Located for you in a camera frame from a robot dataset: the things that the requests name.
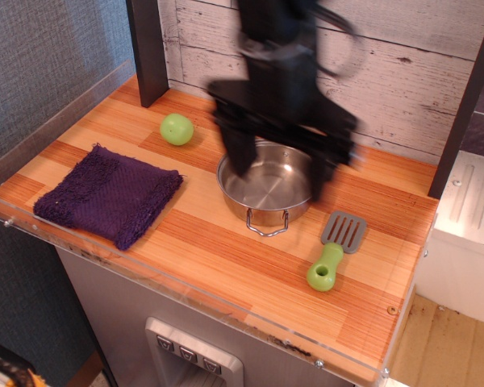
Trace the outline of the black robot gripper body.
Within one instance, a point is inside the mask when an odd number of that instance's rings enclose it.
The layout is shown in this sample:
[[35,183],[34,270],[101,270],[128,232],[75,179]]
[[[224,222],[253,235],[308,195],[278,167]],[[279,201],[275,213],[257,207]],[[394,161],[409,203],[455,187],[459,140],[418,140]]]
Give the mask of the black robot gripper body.
[[244,40],[240,50],[248,76],[207,86],[216,103],[216,123],[244,125],[256,139],[298,149],[310,158],[334,152],[339,164],[351,164],[358,119],[317,86],[316,45]]

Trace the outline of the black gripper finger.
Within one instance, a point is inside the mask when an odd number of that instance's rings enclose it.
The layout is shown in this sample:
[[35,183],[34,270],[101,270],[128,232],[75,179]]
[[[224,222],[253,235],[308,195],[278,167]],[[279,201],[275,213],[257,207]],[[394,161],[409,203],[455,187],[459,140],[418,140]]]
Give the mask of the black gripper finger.
[[237,176],[242,177],[257,158],[256,137],[246,126],[221,122],[223,145]]
[[324,184],[333,178],[338,164],[339,160],[334,152],[311,157],[309,177],[313,202],[317,202],[321,198]]

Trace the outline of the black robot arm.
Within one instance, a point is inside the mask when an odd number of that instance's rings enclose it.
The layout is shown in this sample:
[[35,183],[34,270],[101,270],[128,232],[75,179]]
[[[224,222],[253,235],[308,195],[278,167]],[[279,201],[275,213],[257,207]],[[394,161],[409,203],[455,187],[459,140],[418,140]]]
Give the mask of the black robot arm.
[[258,137],[305,152],[311,199],[318,201],[335,168],[351,162],[358,119],[318,87],[319,72],[338,74],[318,62],[316,21],[339,28],[356,46],[361,39],[348,20],[317,1],[240,1],[238,9],[238,49],[248,77],[207,87],[228,158],[243,176],[257,158]]

